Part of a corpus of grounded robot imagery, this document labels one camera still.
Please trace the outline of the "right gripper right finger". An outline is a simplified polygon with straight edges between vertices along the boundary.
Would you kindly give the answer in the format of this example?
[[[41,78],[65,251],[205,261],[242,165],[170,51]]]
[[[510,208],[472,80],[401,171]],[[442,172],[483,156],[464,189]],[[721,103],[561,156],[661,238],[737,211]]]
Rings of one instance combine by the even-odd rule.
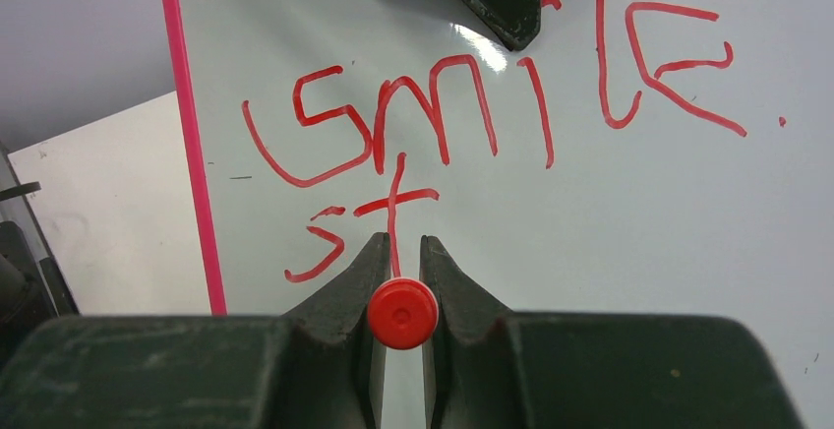
[[[722,317],[514,311],[425,236],[430,428],[799,428],[766,350]]]

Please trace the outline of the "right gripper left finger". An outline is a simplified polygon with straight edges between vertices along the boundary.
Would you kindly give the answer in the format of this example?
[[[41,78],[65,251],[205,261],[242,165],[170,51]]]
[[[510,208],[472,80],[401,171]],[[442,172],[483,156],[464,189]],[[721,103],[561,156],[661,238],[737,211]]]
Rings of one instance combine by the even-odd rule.
[[[389,276],[373,234],[278,316],[66,317],[1,374],[5,428],[377,428],[386,352],[368,305]]]

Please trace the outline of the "red capped whiteboard marker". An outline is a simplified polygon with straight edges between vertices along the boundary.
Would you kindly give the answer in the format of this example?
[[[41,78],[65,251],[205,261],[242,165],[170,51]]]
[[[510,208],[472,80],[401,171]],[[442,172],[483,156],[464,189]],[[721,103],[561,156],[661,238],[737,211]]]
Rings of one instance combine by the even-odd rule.
[[[373,293],[367,310],[374,337],[386,347],[408,350],[425,343],[440,318],[439,304],[424,282],[396,277]]]

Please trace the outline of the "pink framed whiteboard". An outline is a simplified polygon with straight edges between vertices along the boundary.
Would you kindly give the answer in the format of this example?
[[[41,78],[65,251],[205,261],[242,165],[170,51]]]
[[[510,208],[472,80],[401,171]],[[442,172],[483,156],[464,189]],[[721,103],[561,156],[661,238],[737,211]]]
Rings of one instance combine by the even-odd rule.
[[[726,316],[833,424],[833,0],[162,0],[215,315],[395,225],[513,308]]]

